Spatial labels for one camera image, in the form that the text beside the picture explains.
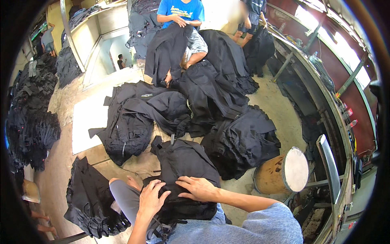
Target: light blue t-shirt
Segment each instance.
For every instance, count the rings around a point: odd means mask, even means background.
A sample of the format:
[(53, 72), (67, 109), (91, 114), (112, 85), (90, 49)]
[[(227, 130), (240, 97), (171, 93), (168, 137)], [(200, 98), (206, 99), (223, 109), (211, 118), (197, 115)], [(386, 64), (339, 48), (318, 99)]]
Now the light blue t-shirt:
[[(290, 209), (282, 203), (274, 203), (267, 209), (248, 213), (242, 227), (225, 223), (221, 205), (209, 220), (188, 219), (187, 224), (177, 224), (166, 243), (291, 243), (302, 244), (302, 230)], [(147, 243), (161, 241), (154, 234)]]
[(41, 37), (41, 44), (46, 46), (47, 44), (54, 42), (53, 36), (51, 35), (51, 32), (53, 31), (54, 27), (50, 27), (45, 33), (43, 33)]
[[(204, 22), (204, 8), (200, 0), (191, 0), (187, 4), (183, 3), (181, 0), (161, 0), (157, 14), (182, 14), (184, 20), (199, 20), (200, 22)], [(173, 21), (165, 22), (163, 29), (167, 28), (172, 23)]]

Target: gray shirt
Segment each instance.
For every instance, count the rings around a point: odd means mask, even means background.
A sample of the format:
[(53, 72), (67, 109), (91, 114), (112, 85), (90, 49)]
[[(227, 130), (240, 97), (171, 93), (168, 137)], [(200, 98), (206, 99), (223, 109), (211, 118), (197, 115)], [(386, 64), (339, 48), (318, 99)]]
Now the gray shirt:
[(41, 44), (46, 46), (48, 43), (54, 42), (53, 36), (51, 35), (51, 32), (53, 31), (54, 27), (50, 27), (45, 33), (43, 33), (41, 37)]
[[(302, 244), (301, 226), (290, 209), (282, 203), (274, 203), (267, 209), (248, 213), (242, 227), (225, 223), (221, 205), (210, 220), (187, 220), (177, 224), (167, 243), (293, 243)], [(155, 235), (147, 243), (158, 243)]]

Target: water bottle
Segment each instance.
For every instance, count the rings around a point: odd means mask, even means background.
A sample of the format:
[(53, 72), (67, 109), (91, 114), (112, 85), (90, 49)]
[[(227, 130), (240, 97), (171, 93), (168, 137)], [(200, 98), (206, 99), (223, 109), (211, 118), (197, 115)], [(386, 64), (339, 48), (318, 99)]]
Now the water bottle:
[(352, 121), (351, 123), (349, 123), (349, 125), (347, 125), (347, 130), (350, 130), (352, 127), (354, 127), (356, 124), (358, 123), (358, 120), (355, 119), (354, 121)]

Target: rusty metal drum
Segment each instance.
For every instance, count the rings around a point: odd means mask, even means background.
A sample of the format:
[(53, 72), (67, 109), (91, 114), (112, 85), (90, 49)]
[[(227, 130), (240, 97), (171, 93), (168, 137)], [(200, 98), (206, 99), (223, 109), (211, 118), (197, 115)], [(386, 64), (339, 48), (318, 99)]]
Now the rusty metal drum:
[(256, 189), (263, 194), (300, 192), (309, 178), (305, 154), (292, 147), (286, 154), (266, 161), (255, 170)]

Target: person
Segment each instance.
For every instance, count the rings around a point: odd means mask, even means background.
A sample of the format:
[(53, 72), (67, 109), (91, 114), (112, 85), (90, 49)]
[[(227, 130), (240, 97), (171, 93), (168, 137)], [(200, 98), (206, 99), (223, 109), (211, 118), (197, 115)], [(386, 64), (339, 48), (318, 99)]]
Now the person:
[[(140, 185), (129, 176), (127, 183), (112, 178), (109, 184), (112, 195), (133, 227), (128, 244), (162, 241), (153, 232), (159, 231), (155, 215), (171, 194), (165, 191), (158, 197), (165, 182), (153, 180), (141, 193)], [(189, 192), (180, 193), (178, 197), (215, 202), (217, 212), (211, 220), (187, 219), (186, 224), (178, 223), (167, 243), (303, 243), (298, 221), (290, 209), (277, 200), (230, 192), (215, 187), (204, 178), (181, 176), (176, 184)], [(249, 212), (242, 227), (226, 224), (221, 203)]]
[(55, 25), (48, 23), (50, 28), (48, 29), (47, 26), (43, 27), (41, 32), (43, 33), (41, 37), (41, 45), (43, 48), (44, 53), (50, 53), (52, 56), (55, 57), (55, 51), (54, 51), (54, 40), (53, 36), (51, 35), (51, 32), (53, 31)]
[[(173, 22), (178, 23), (180, 27), (186, 25), (198, 27), (204, 22), (203, 4), (200, 0), (161, 0), (157, 10), (157, 21), (164, 23), (163, 29)], [(195, 28), (193, 28), (187, 46), (188, 48), (180, 64), (184, 69), (188, 69), (191, 65), (202, 60), (208, 52), (206, 42)], [(169, 87), (171, 80), (172, 76), (169, 69), (165, 77), (167, 87)]]
[(124, 60), (124, 62), (122, 61), (123, 59), (123, 55), (122, 54), (119, 54), (118, 55), (118, 66), (119, 66), (119, 69), (123, 69), (123, 68), (126, 68), (126, 62), (127, 62), (127, 59)]
[(233, 41), (237, 42), (238, 39), (246, 33), (246, 36), (241, 44), (244, 47), (245, 44), (252, 39), (253, 35), (257, 32), (259, 25), (259, 17), (263, 21), (263, 28), (268, 28), (264, 12), (266, 11), (267, 1), (266, 0), (243, 0), (246, 3), (245, 12), (248, 17), (245, 18), (244, 22), (238, 25), (238, 30), (233, 37)]

